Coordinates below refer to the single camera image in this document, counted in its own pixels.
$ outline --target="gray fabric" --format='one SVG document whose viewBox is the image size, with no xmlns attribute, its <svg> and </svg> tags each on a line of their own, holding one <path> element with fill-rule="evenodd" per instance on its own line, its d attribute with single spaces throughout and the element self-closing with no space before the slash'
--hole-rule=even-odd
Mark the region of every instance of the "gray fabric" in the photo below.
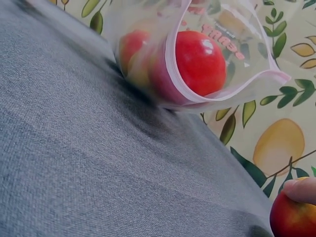
<svg viewBox="0 0 316 237">
<path fill-rule="evenodd" d="M 1 237 L 270 236 L 270 201 L 197 116 L 11 0 L 0 47 Z"/>
</svg>

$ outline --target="finger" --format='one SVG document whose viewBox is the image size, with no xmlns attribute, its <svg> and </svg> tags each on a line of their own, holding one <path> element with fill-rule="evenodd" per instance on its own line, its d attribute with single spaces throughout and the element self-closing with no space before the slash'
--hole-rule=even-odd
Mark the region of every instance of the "finger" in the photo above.
<svg viewBox="0 0 316 237">
<path fill-rule="evenodd" d="M 294 201 L 316 205 L 316 178 L 286 181 L 283 190 Z"/>
</svg>

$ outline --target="lemon illustration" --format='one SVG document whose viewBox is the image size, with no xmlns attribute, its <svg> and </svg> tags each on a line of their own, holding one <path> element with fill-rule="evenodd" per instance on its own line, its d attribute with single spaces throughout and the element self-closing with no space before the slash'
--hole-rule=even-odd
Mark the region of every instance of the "lemon illustration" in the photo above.
<svg viewBox="0 0 316 237">
<path fill-rule="evenodd" d="M 253 162 L 266 175 L 272 175 L 304 152 L 305 140 L 301 128 L 292 120 L 283 118 L 273 123 L 261 135 L 253 154 Z M 283 175 L 288 169 L 279 173 Z"/>
</svg>

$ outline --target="red lettering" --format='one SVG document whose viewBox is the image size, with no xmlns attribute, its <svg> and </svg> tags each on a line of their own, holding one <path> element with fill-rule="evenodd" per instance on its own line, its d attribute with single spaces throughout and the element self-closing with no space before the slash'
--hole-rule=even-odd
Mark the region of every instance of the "red lettering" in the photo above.
<svg viewBox="0 0 316 237">
<path fill-rule="evenodd" d="M 202 25 L 202 33 L 208 35 L 213 31 L 213 28 L 207 24 Z"/>
<path fill-rule="evenodd" d="M 239 60 L 244 60 L 245 56 L 238 51 L 236 45 L 234 45 L 228 37 L 222 36 L 222 33 L 213 27 L 203 24 L 202 33 L 208 35 L 212 39 L 218 41 L 221 45 L 225 46 L 229 51 L 235 53 L 235 57 Z"/>
<path fill-rule="evenodd" d="M 205 12 L 205 8 L 204 7 L 196 7 L 196 6 L 189 6 L 188 12 L 193 13 L 195 15 L 202 15 Z"/>
<path fill-rule="evenodd" d="M 222 36 L 222 33 L 217 30 L 213 30 L 213 32 L 211 32 L 208 36 L 214 40 L 219 40 L 219 38 Z"/>
<path fill-rule="evenodd" d="M 245 56 L 242 53 L 240 53 L 240 52 L 236 52 L 235 56 L 239 60 L 244 60 L 245 59 Z"/>
<path fill-rule="evenodd" d="M 226 48 L 233 53 L 237 52 L 237 47 L 233 43 L 228 44 Z"/>
<path fill-rule="evenodd" d="M 218 39 L 218 42 L 220 42 L 223 46 L 227 47 L 230 44 L 231 40 L 223 36 Z"/>
</svg>

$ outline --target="red apple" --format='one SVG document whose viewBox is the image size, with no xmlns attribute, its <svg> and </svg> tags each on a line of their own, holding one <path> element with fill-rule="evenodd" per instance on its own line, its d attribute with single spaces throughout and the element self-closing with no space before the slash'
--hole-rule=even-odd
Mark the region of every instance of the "red apple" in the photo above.
<svg viewBox="0 0 316 237">
<path fill-rule="evenodd" d="M 281 191 L 272 205 L 270 225 L 275 237 L 316 237 L 316 206 L 295 202 Z"/>
<path fill-rule="evenodd" d="M 149 78 L 156 94 L 166 103 L 184 105 L 188 100 L 174 86 L 166 67 L 164 46 L 160 46 L 150 59 Z"/>
<path fill-rule="evenodd" d="M 150 33 L 134 30 L 123 36 L 119 41 L 119 60 L 122 72 L 127 75 L 128 63 L 131 57 L 147 43 Z"/>
<path fill-rule="evenodd" d="M 182 79 L 196 94 L 206 96 L 223 88 L 225 58 L 210 37 L 196 31 L 179 32 L 176 60 Z"/>
<path fill-rule="evenodd" d="M 128 63 L 127 80 L 140 88 L 150 86 L 148 70 L 150 66 L 150 55 L 135 53 Z"/>
</svg>

